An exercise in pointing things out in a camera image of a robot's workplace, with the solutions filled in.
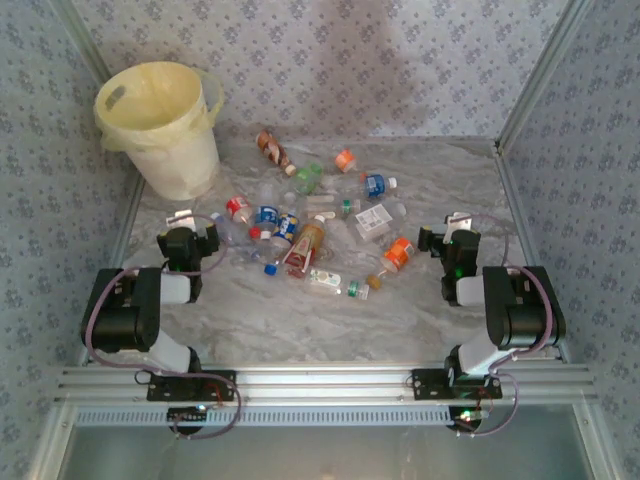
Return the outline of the orange label bottle brown cap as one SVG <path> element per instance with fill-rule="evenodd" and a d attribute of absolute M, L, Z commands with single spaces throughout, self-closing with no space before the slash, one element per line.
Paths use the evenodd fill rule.
<path fill-rule="evenodd" d="M 390 274 L 397 274 L 414 254 L 415 248 L 409 239 L 406 237 L 396 238 L 380 257 L 380 271 L 367 276 L 367 285 L 374 290 L 379 290 L 383 278 Z"/>

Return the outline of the clear bottle white barcode label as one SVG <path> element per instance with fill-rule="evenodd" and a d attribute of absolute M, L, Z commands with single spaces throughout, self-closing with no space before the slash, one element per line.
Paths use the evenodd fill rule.
<path fill-rule="evenodd" d="M 372 242 L 397 230 L 404 222 L 406 215 L 406 206 L 401 202 L 378 203 L 354 216 L 354 236 L 357 241 Z"/>

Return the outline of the clear bottle blue cap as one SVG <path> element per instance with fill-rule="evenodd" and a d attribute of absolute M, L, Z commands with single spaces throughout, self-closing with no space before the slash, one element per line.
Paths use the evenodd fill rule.
<path fill-rule="evenodd" d="M 263 272 L 275 276 L 278 271 L 279 250 L 269 240 L 258 240 L 250 245 L 232 248 L 231 264 L 240 266 L 261 266 Z"/>

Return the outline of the amber tea bottle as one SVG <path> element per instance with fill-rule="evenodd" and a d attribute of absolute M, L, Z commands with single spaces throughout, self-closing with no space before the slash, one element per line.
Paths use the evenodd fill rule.
<path fill-rule="evenodd" d="M 304 225 L 298 239 L 282 258 L 287 275 L 303 278 L 307 274 L 324 240 L 325 223 L 326 218 L 317 214 Z"/>

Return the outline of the brown coffee bottle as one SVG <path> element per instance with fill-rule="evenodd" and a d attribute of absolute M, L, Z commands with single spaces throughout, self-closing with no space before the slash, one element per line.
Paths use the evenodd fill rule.
<path fill-rule="evenodd" d="M 256 145 L 261 153 L 287 176 L 293 177 L 295 175 L 297 167 L 289 159 L 284 147 L 268 130 L 263 129 L 257 134 Z"/>

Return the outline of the clear bottle green white label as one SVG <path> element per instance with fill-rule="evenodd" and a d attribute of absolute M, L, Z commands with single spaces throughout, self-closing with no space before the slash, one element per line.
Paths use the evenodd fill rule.
<path fill-rule="evenodd" d="M 368 299 L 370 286 L 360 277 L 352 274 L 312 268 L 304 280 L 304 288 L 313 294 L 341 296 L 355 300 Z"/>

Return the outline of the red label clear bottle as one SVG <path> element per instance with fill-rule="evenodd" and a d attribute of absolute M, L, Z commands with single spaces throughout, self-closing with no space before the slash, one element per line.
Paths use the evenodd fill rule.
<path fill-rule="evenodd" d="M 243 195 L 234 195 L 226 203 L 226 209 L 234 222 L 249 224 L 253 209 Z"/>

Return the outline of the blue label water bottle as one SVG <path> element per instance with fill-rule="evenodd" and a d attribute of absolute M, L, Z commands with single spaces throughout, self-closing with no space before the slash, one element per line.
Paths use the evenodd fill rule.
<path fill-rule="evenodd" d="M 254 226 L 260 230 L 259 239 L 269 239 L 279 218 L 279 195 L 272 183 L 265 183 L 259 189 L 254 211 Z"/>

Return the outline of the blue label bottle white cap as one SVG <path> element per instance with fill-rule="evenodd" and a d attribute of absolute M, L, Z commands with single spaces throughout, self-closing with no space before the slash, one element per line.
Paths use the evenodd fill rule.
<path fill-rule="evenodd" d="M 359 177 L 359 186 L 365 199 L 375 200 L 395 190 L 398 180 L 396 177 L 363 173 Z"/>

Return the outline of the cream plastic bucket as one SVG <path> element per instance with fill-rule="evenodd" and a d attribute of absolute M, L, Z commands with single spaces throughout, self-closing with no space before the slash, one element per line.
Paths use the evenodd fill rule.
<path fill-rule="evenodd" d="M 211 131 L 224 103 L 217 76 L 181 63 L 153 61 L 108 80 L 96 95 L 93 112 L 105 149 L 149 151 Z"/>

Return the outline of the right controller board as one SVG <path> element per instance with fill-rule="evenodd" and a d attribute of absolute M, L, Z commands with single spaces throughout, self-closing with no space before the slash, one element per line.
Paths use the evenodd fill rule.
<path fill-rule="evenodd" d="M 489 413 L 482 408 L 450 406 L 451 423 L 447 428 L 458 435 L 474 435 Z"/>

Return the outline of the controller board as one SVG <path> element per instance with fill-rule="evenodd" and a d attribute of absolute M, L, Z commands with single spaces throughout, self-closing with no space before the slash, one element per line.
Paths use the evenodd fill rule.
<path fill-rule="evenodd" d="M 451 423 L 447 428 L 458 435 L 474 435 L 489 413 L 482 408 L 450 406 Z"/>
<path fill-rule="evenodd" d="M 171 407 L 166 414 L 166 421 L 172 432 L 178 435 L 190 436 L 198 433 L 207 419 L 205 406 Z"/>

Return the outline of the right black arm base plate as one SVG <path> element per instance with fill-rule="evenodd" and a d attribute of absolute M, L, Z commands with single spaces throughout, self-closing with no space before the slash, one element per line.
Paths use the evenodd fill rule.
<path fill-rule="evenodd" d="M 414 369 L 411 386 L 415 400 L 502 399 L 501 381 L 490 375 L 455 378 L 452 369 Z"/>

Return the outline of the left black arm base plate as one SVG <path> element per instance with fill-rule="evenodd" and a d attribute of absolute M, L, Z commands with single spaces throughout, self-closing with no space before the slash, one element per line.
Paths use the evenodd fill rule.
<path fill-rule="evenodd" d="M 150 402 L 231 402 L 236 399 L 230 386 L 236 383 L 235 370 L 205 370 L 205 378 L 184 378 L 152 374 L 147 382 Z"/>

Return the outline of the aluminium frame post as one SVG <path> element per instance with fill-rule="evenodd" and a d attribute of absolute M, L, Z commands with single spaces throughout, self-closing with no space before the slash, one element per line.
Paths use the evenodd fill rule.
<path fill-rule="evenodd" d="M 585 17 L 593 8 L 594 2 L 595 0 L 567 0 L 500 135 L 496 138 L 495 145 L 499 155 L 504 155 L 513 146 L 555 70 L 571 46 Z"/>
<path fill-rule="evenodd" d="M 111 73 L 73 2 L 71 0 L 48 1 L 94 80 L 98 84 L 104 84 L 111 78 Z"/>

